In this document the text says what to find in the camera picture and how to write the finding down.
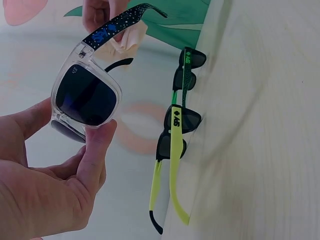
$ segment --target hand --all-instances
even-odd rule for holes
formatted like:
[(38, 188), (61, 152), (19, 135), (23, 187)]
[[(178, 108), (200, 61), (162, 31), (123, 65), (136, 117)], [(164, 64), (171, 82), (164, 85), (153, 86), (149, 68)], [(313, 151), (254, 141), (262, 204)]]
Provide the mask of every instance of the hand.
[[(82, 21), (85, 29), (92, 33), (103, 24), (124, 12), (130, 0), (83, 0)], [(114, 36), (121, 41), (123, 32)]]
[(114, 120), (99, 129), (86, 129), (86, 146), (61, 165), (28, 167), (25, 140), (50, 118), (49, 98), (0, 117), (1, 240), (83, 229), (106, 180), (105, 155), (117, 127)]

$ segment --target pink shape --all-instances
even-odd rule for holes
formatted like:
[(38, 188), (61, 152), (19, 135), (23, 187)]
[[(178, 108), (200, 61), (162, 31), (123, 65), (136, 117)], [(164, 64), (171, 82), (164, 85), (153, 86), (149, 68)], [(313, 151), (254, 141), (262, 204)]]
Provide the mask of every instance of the pink shape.
[(48, 0), (2, 0), (5, 21), (11, 26), (24, 24), (41, 12)]
[[(162, 106), (148, 102), (134, 103), (126, 107), (123, 112), (148, 115), (161, 124), (166, 114), (166, 110)], [(137, 135), (120, 118), (116, 121), (118, 126), (115, 135), (125, 148), (141, 155), (149, 155), (156, 152), (158, 139), (148, 139)]]

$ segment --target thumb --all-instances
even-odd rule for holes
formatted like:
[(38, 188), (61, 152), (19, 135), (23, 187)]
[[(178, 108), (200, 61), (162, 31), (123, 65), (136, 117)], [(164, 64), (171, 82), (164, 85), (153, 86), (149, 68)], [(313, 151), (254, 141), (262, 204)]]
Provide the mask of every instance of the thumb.
[(98, 129), (86, 129), (92, 136), (86, 143), (85, 154), (79, 163), (76, 177), (85, 186), (90, 196), (99, 190), (100, 175), (104, 168), (107, 149), (114, 137), (117, 122), (102, 125)]
[[(129, 1), (130, 0), (109, 0), (110, 20), (123, 13), (126, 10)], [(121, 41), (123, 35), (124, 33), (120, 32), (113, 38), (114, 40), (119, 42)]]

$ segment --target sunglasses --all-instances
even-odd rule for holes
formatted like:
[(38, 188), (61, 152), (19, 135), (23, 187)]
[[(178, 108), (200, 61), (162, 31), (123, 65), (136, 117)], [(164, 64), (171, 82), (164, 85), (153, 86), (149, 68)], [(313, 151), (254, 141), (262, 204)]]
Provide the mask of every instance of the sunglasses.
[(113, 118), (121, 102), (122, 90), (108, 72), (118, 66), (130, 65), (133, 58), (102, 69), (93, 60), (93, 54), (115, 35), (138, 23), (148, 9), (167, 18), (167, 14), (157, 7), (141, 3), (99, 27), (73, 49), (51, 91), (51, 126), (54, 129), (85, 143), (85, 127), (98, 128)]
[[(195, 49), (185, 47), (179, 57), (179, 67), (176, 69), (173, 86), (172, 102), (164, 117), (164, 130), (161, 133), (157, 148), (156, 161), (153, 171), (153, 179), (149, 202), (149, 217), (159, 234), (162, 235), (163, 228), (157, 223), (154, 217), (154, 208), (161, 187), (161, 169), (164, 159), (170, 160), (170, 195), (175, 210), (181, 220), (188, 224), (189, 216), (179, 204), (176, 193), (177, 172), (179, 161), (184, 156), (187, 143), (182, 134), (196, 130), (202, 121), (201, 115), (186, 108), (187, 92), (192, 90), (196, 84), (196, 75), (191, 69), (201, 67), (207, 60), (205, 54)], [(177, 104), (177, 92), (182, 90), (182, 106)]]

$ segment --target blue logo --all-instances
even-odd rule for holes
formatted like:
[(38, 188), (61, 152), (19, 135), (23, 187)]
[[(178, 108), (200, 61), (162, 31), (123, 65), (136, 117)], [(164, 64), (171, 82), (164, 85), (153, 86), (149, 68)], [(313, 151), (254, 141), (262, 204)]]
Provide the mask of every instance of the blue logo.
[[(116, 26), (114, 24), (109, 24), (107, 26), (107, 29), (111, 32), (115, 32), (117, 30)], [(101, 31), (96, 32), (95, 34), (92, 35), (92, 39), (96, 42), (96, 43), (101, 43), (108, 35), (110, 35), (110, 33), (108, 34), (107, 29), (104, 27), (102, 28)]]
[(115, 31), (115, 30), (117, 30), (116, 25), (114, 25), (114, 24), (108, 25), (108, 29), (109, 29), (110, 31)]

